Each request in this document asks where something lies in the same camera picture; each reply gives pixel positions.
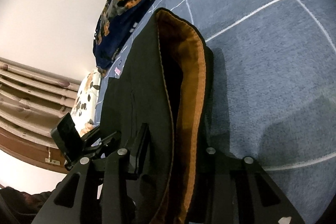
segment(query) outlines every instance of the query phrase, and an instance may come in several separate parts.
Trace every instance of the white wall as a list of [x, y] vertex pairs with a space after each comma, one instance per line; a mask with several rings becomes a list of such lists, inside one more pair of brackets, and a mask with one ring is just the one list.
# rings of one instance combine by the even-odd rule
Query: white wall
[[0, 57], [82, 80], [106, 0], [0, 0]]
[[55, 189], [65, 174], [48, 171], [18, 160], [0, 150], [0, 184], [28, 194]]

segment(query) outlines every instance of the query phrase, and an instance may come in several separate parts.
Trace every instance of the silver screw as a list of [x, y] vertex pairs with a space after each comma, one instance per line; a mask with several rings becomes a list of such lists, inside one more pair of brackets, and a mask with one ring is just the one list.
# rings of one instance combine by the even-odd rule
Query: silver screw
[[119, 150], [118, 150], [118, 154], [119, 155], [126, 155], [127, 154], [127, 149], [126, 148], [120, 148]]
[[247, 164], [252, 164], [253, 163], [253, 159], [251, 157], [245, 157], [244, 158], [244, 162], [246, 162]]
[[208, 147], [207, 148], [207, 153], [210, 155], [213, 155], [214, 153], [216, 153], [216, 149], [214, 149], [213, 147]]
[[79, 161], [81, 164], [87, 164], [89, 162], [89, 158], [87, 157], [84, 157], [84, 158], [81, 158], [81, 160]]

